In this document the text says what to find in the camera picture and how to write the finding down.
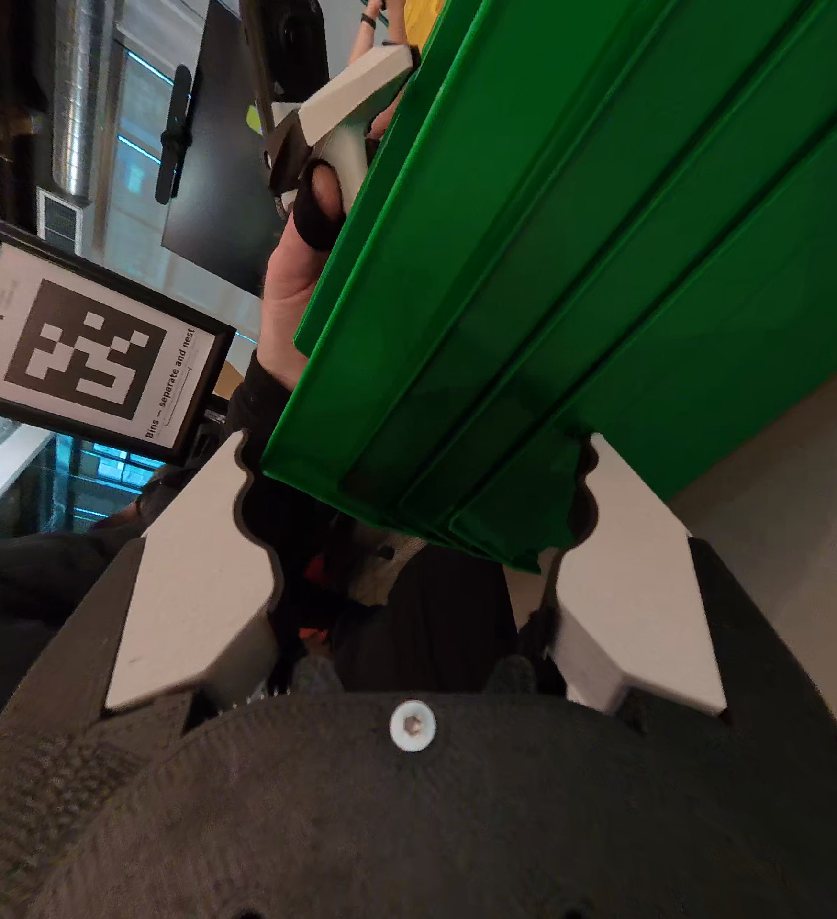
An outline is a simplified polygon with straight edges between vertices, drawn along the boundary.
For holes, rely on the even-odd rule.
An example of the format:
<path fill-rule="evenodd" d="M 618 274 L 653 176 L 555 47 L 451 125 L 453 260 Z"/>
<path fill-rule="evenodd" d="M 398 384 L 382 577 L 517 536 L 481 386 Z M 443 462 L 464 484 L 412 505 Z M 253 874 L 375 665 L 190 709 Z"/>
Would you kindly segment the black framed tag sign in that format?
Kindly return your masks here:
<path fill-rule="evenodd" d="M 1 417 L 182 465 L 234 335 L 0 220 Z"/>

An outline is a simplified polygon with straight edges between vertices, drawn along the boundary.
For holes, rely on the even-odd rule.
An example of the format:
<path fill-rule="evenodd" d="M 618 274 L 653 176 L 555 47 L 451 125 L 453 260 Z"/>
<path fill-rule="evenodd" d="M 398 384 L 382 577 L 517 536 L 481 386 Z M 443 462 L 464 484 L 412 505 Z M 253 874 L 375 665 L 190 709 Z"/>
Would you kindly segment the black hanging bracket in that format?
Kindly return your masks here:
<path fill-rule="evenodd" d="M 155 199 L 167 205 L 176 196 L 185 155 L 191 144 L 192 72 L 185 64 L 175 71 L 167 112 L 167 123 L 160 134 L 161 155 Z"/>

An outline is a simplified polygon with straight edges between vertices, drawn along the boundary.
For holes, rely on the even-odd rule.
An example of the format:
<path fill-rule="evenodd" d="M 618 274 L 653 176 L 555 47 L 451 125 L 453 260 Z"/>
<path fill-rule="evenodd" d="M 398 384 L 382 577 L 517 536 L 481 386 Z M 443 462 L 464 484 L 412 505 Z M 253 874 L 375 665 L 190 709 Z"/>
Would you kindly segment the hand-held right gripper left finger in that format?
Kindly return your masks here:
<path fill-rule="evenodd" d="M 125 711 L 199 690 L 247 703 L 279 657 L 269 623 L 283 588 L 274 550 L 242 521 L 253 475 L 230 435 L 145 531 L 105 706 Z"/>

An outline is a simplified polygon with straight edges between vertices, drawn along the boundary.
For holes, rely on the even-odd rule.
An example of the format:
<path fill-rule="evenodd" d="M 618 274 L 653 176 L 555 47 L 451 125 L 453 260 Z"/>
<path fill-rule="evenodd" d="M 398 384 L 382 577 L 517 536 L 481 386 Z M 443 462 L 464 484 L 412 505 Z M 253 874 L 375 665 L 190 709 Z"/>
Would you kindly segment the white vent grille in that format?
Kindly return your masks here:
<path fill-rule="evenodd" d="M 84 208 L 44 188 L 36 188 L 37 236 L 68 255 L 84 252 L 87 219 Z"/>

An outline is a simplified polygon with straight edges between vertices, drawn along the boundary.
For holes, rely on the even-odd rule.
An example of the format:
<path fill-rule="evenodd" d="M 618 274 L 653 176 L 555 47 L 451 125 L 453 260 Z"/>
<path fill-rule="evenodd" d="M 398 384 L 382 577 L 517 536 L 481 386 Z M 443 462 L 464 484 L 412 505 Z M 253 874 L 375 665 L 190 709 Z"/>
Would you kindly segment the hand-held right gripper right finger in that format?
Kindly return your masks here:
<path fill-rule="evenodd" d="M 641 690 L 710 716 L 727 706 L 690 532 L 598 433 L 580 482 L 596 521 L 558 561 L 550 646 L 568 701 L 614 713 Z"/>

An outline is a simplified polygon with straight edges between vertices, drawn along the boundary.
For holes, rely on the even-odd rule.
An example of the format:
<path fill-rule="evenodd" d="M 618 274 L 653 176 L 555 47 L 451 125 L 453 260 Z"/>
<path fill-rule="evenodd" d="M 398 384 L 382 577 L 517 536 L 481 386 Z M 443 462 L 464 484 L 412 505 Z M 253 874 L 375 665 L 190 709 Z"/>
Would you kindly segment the black wall screen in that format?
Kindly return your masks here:
<path fill-rule="evenodd" d="M 247 124 L 255 94 L 241 21 L 220 2 L 208 5 L 192 89 L 190 144 L 161 244 L 258 296 L 283 222 L 262 138 Z"/>

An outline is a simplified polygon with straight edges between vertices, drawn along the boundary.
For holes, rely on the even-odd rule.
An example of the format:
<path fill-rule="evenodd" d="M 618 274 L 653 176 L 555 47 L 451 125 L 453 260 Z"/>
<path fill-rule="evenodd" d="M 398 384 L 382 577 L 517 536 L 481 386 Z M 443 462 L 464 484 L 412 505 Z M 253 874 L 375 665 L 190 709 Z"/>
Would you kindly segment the person's left hand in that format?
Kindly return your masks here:
<path fill-rule="evenodd" d="M 257 360 L 287 391 L 292 391 L 308 359 L 295 336 L 329 254 L 345 222 L 335 169 L 311 161 L 283 233 L 268 259 L 264 277 Z"/>

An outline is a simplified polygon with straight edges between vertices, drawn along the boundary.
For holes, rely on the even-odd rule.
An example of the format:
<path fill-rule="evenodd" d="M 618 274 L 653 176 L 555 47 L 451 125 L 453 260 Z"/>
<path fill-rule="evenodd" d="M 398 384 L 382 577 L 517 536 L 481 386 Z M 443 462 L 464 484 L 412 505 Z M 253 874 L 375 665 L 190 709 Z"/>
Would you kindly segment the silver ventilation duct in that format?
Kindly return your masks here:
<path fill-rule="evenodd" d="M 52 178 L 66 198 L 90 199 L 96 117 L 108 62 L 107 1 L 57 1 L 54 35 Z"/>

